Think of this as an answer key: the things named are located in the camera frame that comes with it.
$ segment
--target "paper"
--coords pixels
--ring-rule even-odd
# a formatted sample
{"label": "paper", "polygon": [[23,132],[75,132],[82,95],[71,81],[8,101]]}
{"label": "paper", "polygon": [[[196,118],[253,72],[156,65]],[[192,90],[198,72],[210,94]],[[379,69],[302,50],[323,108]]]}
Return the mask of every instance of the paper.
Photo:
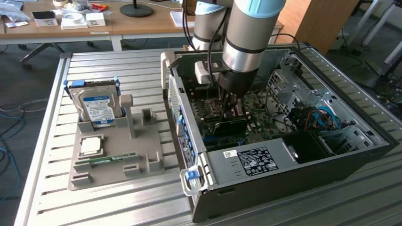
{"label": "paper", "polygon": [[[183,14],[182,12],[170,12],[171,19],[174,20],[175,26],[183,28]],[[195,27],[195,22],[187,22],[188,27]]]}
{"label": "paper", "polygon": [[28,25],[28,22],[24,21],[24,22],[17,22],[17,23],[5,23],[5,26],[7,27],[20,27],[20,26],[24,26],[24,25]]}

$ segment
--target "chair wheel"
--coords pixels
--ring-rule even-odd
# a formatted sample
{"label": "chair wheel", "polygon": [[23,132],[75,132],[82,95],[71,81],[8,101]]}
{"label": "chair wheel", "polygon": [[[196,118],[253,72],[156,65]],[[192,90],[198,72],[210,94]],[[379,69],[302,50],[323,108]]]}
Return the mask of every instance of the chair wheel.
{"label": "chair wheel", "polygon": [[31,64],[22,64],[23,69],[26,70],[32,70],[32,65]]}
{"label": "chair wheel", "polygon": [[27,45],[19,44],[17,46],[19,46],[19,49],[22,49],[22,50],[27,50],[28,49]]}
{"label": "chair wheel", "polygon": [[94,48],[94,47],[95,47],[94,42],[88,41],[88,42],[87,42],[87,46],[91,47],[91,48]]}

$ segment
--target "hard drive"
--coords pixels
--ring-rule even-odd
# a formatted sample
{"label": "hard drive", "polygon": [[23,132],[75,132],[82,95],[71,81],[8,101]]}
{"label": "hard drive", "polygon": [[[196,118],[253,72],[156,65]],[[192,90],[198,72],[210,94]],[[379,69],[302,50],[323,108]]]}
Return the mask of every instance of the hard drive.
{"label": "hard drive", "polygon": [[108,81],[64,81],[64,90],[74,101],[80,121],[91,121],[94,128],[115,124],[123,117],[119,104],[119,79]]}

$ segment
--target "motherboard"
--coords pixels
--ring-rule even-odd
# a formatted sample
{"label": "motherboard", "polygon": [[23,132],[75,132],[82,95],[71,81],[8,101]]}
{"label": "motherboard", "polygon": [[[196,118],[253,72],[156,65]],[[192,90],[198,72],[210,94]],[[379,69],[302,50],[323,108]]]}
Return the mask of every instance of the motherboard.
{"label": "motherboard", "polygon": [[251,91],[242,101],[243,114],[222,120],[218,98],[192,99],[191,108],[208,151],[262,142],[285,132],[269,113],[263,94]]}

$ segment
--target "black lamp base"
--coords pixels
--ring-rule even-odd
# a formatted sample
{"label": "black lamp base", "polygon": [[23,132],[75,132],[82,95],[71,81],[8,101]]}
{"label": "black lamp base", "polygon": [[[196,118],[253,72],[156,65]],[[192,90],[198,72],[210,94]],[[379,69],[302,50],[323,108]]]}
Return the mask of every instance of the black lamp base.
{"label": "black lamp base", "polygon": [[120,7],[120,13],[130,17],[146,17],[154,13],[154,10],[144,5],[138,5],[138,7],[134,8],[134,4],[128,4]]}

